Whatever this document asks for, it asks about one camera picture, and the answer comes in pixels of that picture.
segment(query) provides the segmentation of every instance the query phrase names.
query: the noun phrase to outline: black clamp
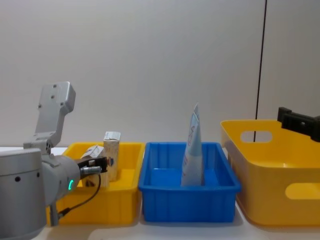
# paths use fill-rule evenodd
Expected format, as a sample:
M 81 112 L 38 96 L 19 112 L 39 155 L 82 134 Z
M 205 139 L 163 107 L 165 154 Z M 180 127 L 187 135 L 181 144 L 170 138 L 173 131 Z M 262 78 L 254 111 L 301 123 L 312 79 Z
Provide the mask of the black clamp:
M 101 167 L 100 173 L 106 173 L 108 171 L 107 158 L 105 156 L 76 159 L 75 162 L 78 164 L 80 170 L 85 167 L 88 167 L 88 168 Z M 81 173 L 80 178 L 84 179 L 85 177 L 91 174 L 92 173 L 84 173 L 84 174 Z
M 292 112 L 292 110 L 279 107 L 277 120 L 282 123 L 283 129 L 308 135 L 315 142 L 320 142 L 320 116 L 311 117 Z

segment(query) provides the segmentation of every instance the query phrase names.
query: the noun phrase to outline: yellow storage basket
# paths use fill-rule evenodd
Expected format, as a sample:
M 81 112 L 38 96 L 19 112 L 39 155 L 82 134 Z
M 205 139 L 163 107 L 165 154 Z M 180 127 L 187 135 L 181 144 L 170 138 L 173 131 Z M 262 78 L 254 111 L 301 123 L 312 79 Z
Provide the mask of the yellow storage basket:
M 242 183 L 237 203 L 262 226 L 320 226 L 320 143 L 281 128 L 276 120 L 227 120 L 221 143 Z M 269 142 L 244 142 L 248 131 L 268 131 Z
M 80 159 L 85 151 L 93 146 L 103 146 L 102 142 L 76 142 L 71 144 L 63 155 Z M 91 201 L 70 211 L 60 219 L 60 224 L 131 224 L 138 212 L 141 195 L 138 192 L 138 180 L 145 151 L 144 143 L 121 142 L 118 153 L 117 181 L 109 183 L 108 188 L 101 188 Z M 72 207 L 95 192 L 95 187 L 77 188 L 57 202 L 57 210 Z

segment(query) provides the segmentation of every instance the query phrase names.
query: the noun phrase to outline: blue bin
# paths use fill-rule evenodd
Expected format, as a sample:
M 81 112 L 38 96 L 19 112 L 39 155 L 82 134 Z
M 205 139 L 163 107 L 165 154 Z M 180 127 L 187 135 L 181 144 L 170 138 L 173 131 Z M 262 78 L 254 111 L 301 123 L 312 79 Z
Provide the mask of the blue bin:
M 241 185 L 219 143 L 202 143 L 204 186 L 180 186 L 186 143 L 146 144 L 138 187 L 147 222 L 232 222 Z

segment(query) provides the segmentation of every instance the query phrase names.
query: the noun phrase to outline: green led light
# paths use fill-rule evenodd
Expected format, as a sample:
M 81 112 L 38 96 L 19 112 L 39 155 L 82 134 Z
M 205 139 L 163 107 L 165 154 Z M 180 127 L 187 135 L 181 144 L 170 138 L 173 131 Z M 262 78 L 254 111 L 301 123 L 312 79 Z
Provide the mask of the green led light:
M 73 180 L 71 180 L 70 182 L 69 182 L 69 190 L 71 190 L 72 189 L 72 184 L 74 183 L 74 181 Z

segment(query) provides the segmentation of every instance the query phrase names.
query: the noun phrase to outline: table surface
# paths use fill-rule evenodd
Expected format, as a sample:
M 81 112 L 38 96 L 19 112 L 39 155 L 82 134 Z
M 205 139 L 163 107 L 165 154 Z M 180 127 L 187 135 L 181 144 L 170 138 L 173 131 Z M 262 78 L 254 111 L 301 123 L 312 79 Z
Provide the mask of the table surface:
M 0 151 L 21 147 L 0 147 Z M 55 155 L 66 148 L 52 149 Z M 68 225 L 45 227 L 35 240 L 319 240 L 319 228 L 261 228 L 246 220 L 238 206 L 232 223 L 148 223 L 143 216 L 130 226 Z

